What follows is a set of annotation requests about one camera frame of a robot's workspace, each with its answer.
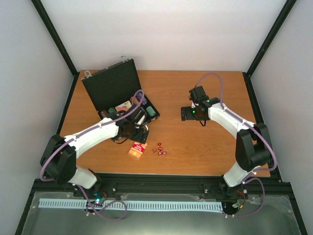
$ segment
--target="white wall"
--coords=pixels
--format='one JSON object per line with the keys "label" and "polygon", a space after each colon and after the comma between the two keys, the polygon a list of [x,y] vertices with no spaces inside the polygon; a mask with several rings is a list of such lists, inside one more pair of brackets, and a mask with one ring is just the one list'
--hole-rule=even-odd
{"label": "white wall", "polygon": [[285,0],[43,0],[78,69],[247,71]]}
{"label": "white wall", "polygon": [[0,14],[0,234],[14,234],[72,76],[30,0]]}
{"label": "white wall", "polygon": [[284,181],[313,234],[313,4],[297,1],[252,76]]}

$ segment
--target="green object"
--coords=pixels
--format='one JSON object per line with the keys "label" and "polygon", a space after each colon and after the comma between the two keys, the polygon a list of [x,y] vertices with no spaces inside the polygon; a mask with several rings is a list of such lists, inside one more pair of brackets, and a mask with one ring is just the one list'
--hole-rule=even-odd
{"label": "green object", "polygon": [[115,108],[109,108],[108,112],[109,112],[109,114],[114,113],[114,112],[116,112],[116,109]]}
{"label": "green object", "polygon": [[156,115],[157,113],[155,112],[155,110],[149,106],[148,108],[146,108],[147,113],[149,114],[149,116],[153,117],[154,115]]}

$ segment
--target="gray floor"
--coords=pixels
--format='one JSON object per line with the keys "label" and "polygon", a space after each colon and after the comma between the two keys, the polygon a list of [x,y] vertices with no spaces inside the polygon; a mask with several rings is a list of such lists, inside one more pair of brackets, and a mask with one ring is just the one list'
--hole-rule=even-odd
{"label": "gray floor", "polygon": [[[25,235],[298,235],[297,223],[286,197],[269,197],[254,216],[228,218],[211,212],[141,212],[129,211],[120,221],[110,222],[83,210],[39,209],[39,198],[27,218]],[[258,208],[247,201],[239,214]],[[106,216],[119,216],[121,211],[105,211]]]}

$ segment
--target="wooden tabletop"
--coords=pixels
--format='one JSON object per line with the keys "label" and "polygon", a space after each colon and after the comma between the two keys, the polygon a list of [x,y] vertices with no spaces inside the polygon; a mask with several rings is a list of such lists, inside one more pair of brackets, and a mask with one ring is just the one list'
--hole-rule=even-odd
{"label": "wooden tabletop", "polygon": [[[74,134],[100,121],[81,81],[80,73],[61,136]],[[222,175],[235,163],[233,136],[213,121],[202,127],[198,121],[181,121],[180,108],[190,106],[189,90],[207,71],[138,71],[147,97],[160,112],[149,123],[147,149],[140,160],[128,154],[134,141],[123,144],[104,141],[85,152],[77,164],[95,172],[178,175]],[[217,72],[224,80],[224,103],[247,120],[255,121],[241,72]],[[209,97],[220,97],[218,78],[211,75],[201,85]],[[166,156],[153,153],[162,143]],[[258,176],[269,176],[258,172]]]}

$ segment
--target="red and yellow box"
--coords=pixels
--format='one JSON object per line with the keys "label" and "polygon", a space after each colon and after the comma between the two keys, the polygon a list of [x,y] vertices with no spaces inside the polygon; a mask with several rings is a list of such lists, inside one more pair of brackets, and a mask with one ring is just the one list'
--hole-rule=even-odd
{"label": "red and yellow box", "polygon": [[147,145],[148,145],[147,143],[143,144],[135,142],[128,153],[139,159],[143,152],[146,150]]}

